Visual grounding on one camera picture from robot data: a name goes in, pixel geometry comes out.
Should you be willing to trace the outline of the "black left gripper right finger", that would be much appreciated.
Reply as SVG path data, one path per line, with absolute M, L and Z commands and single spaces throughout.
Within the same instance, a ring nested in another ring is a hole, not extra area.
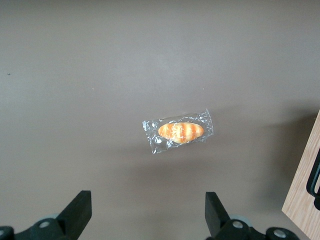
M 215 192 L 205 193 L 205 221 L 211 240 L 255 240 L 254 230 L 241 218 L 231 218 Z

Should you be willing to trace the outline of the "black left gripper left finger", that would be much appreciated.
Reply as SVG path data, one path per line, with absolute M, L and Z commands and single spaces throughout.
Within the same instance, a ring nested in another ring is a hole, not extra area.
M 77 240 L 92 217 L 89 190 L 77 196 L 55 218 L 45 218 L 14 235 L 15 240 Z

